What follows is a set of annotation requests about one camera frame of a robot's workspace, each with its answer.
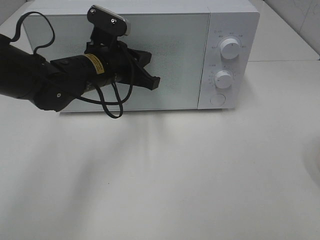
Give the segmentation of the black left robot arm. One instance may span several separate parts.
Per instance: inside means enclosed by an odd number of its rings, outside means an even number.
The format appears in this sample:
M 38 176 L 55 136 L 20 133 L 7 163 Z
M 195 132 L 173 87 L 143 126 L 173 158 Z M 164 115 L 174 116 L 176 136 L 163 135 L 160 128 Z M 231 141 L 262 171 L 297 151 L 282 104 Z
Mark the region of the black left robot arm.
M 128 21 L 101 6 L 92 5 L 87 20 L 93 30 L 82 55 L 47 61 L 35 48 L 27 53 L 14 46 L 21 36 L 27 14 L 15 26 L 13 37 L 0 37 L 0 93 L 14 99 L 28 100 L 44 111 L 60 112 L 73 100 L 100 105 L 110 116 L 109 106 L 123 110 L 117 85 L 130 89 L 155 90 L 160 78 L 145 69 L 150 52 L 131 49 L 119 37 L 126 36 Z

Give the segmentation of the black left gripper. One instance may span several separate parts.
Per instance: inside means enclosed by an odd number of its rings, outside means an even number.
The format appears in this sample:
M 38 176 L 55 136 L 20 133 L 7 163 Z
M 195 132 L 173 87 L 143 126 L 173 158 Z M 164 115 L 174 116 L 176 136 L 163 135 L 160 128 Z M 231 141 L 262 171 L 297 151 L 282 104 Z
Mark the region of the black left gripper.
M 126 43 L 118 40 L 131 32 L 131 24 L 126 18 L 94 4 L 87 12 L 87 20 L 94 28 L 84 53 L 96 56 L 106 74 L 117 75 L 119 82 L 129 85 L 130 90 L 134 86 L 149 90 L 159 87 L 160 77 L 151 76 L 145 70 L 152 54 L 128 48 Z

